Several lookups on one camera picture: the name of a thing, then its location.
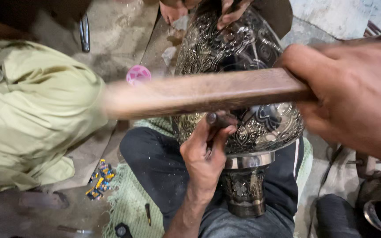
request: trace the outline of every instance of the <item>workshop floor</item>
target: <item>workshop floor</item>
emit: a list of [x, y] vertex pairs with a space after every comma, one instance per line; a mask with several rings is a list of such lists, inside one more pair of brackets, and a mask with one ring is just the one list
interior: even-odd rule
[[[135, 44], [133, 52], [128, 52], [127, 57], [124, 57], [122, 52], [117, 51], [118, 55], [108, 54], [114, 48], [118, 47], [119, 41], [116, 41], [114, 46], [109, 41], [97, 45], [95, 48], [91, 45], [92, 54], [84, 56], [80, 53], [80, 41], [78, 40], [78, 29], [76, 25], [72, 25], [68, 19], [63, 18], [66, 12], [77, 10], [81, 12], [81, 8], [89, 3], [89, 1], [66, 1], [71, 6], [58, 8], [58, 11], [51, 13], [39, 12], [34, 14], [33, 17], [38, 19], [33, 26], [24, 25], [19, 19], [10, 19], [12, 24], [17, 24], [17, 27], [24, 30], [32, 29], [41, 38], [40, 41], [49, 45], [61, 52], [64, 52], [78, 60], [88, 63], [98, 74], [100, 74], [106, 81], [113, 81], [125, 78], [126, 69], [133, 65], [136, 60], [142, 59], [141, 64], [148, 67], [153, 76], [170, 76], [174, 71], [173, 67], [165, 65], [161, 59], [161, 54], [167, 47], [176, 46], [176, 41], [172, 39], [172, 32], [169, 26], [160, 19], [156, 22], [154, 32], [149, 39], [149, 44]], [[132, 2], [131, 0], [123, 0], [123, 3]], [[25, 1], [16, 1], [16, 4], [25, 3]], [[106, 0], [97, 0], [94, 4], [106, 4]], [[107, 14], [108, 17], [97, 18], [93, 13], [88, 13], [93, 16], [93, 20], [99, 22], [99, 26], [106, 24], [108, 17], [119, 19], [120, 12], [111, 11]], [[153, 12], [149, 14], [148, 18], [153, 17]], [[58, 23], [62, 23], [62, 27], [52, 20], [50, 17], [56, 16]], [[135, 25], [148, 25], [149, 21], [134, 21], [131, 24]], [[102, 29], [106, 35], [111, 38], [124, 38], [127, 35], [118, 35], [116, 31], [118, 28], [98, 28]], [[283, 39], [283, 45], [286, 46], [290, 43], [318, 43], [318, 42], [333, 42], [335, 39], [325, 33], [324, 31], [308, 24], [305, 21], [294, 18], [293, 31]], [[114, 130], [107, 132], [105, 136], [110, 137], [108, 144], [104, 145], [103, 158], [114, 166], [117, 163], [124, 163], [124, 159], [119, 154], [118, 145], [123, 138], [125, 132], [130, 128], [131, 122], [119, 122], [114, 127]], [[313, 202], [317, 198], [320, 183], [323, 181], [318, 178], [324, 178], [327, 168], [330, 165], [330, 158], [335, 148], [332, 148], [324, 140], [318, 136], [306, 135], [314, 148], [314, 162], [313, 170], [311, 171], [308, 182], [302, 191], [301, 202], [299, 211], [295, 219], [295, 236], [299, 238], [307, 237], [309, 234], [311, 217], [313, 213]], [[105, 194], [105, 198], [101, 201], [90, 201], [85, 197], [85, 192], [89, 189], [88, 186], [80, 188], [72, 188], [61, 191], [69, 200], [69, 207], [62, 210], [52, 209], [32, 209], [24, 208], [18, 205], [19, 192], [10, 190], [0, 193], [0, 237], [6, 238], [10, 236], [23, 236], [28, 237], [100, 237], [102, 227], [109, 221], [110, 205], [106, 202], [106, 197], [109, 192]], [[56, 230], [56, 226], [65, 225], [69, 227], [76, 227], [84, 230], [93, 230], [93, 235], [82, 235], [65, 233]]]

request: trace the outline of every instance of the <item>white stripe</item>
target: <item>white stripe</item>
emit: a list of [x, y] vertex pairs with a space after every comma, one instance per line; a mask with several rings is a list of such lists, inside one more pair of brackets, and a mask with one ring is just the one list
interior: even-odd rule
[[296, 165], [298, 164], [298, 153], [299, 153], [299, 138], [295, 141], [295, 161], [293, 162], [293, 177], [296, 176]]

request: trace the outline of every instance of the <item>black pants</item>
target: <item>black pants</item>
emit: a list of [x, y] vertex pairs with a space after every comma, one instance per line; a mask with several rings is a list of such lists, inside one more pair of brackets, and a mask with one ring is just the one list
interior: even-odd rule
[[[176, 139], [148, 127], [130, 130], [120, 143], [120, 152], [124, 159], [160, 208], [165, 230], [182, 205], [189, 180], [179, 148]], [[290, 220], [297, 211], [298, 187], [295, 180], [304, 157], [302, 138], [299, 138], [296, 162], [295, 151], [295, 143], [276, 151], [275, 162], [268, 168], [264, 181], [266, 203]], [[211, 202], [213, 205], [208, 206], [206, 212], [215, 209], [215, 204], [221, 203], [218, 200], [222, 198], [221, 190], [218, 189]]]

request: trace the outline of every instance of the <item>pink plastic lid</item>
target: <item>pink plastic lid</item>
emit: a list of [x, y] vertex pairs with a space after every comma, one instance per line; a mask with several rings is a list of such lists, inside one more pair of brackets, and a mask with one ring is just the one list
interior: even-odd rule
[[130, 85], [149, 82], [151, 81], [151, 72], [142, 65], [135, 65], [127, 72], [126, 81]]

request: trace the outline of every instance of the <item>dark trousers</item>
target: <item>dark trousers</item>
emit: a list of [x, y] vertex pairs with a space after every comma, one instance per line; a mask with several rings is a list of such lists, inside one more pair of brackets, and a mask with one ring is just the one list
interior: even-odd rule
[[[189, 181], [189, 174], [179, 148], [176, 139], [148, 127], [130, 130], [120, 143], [120, 152], [124, 159], [142, 187], [160, 208], [165, 230], [182, 205]], [[267, 205], [290, 220], [293, 220], [297, 211], [296, 177], [304, 157], [302, 137], [299, 138], [296, 161], [295, 151], [296, 143], [276, 151], [275, 162], [268, 168], [264, 180]], [[222, 199], [222, 191], [217, 189], [211, 202], [213, 205], [208, 206], [206, 212], [215, 209], [214, 204], [221, 203]]]

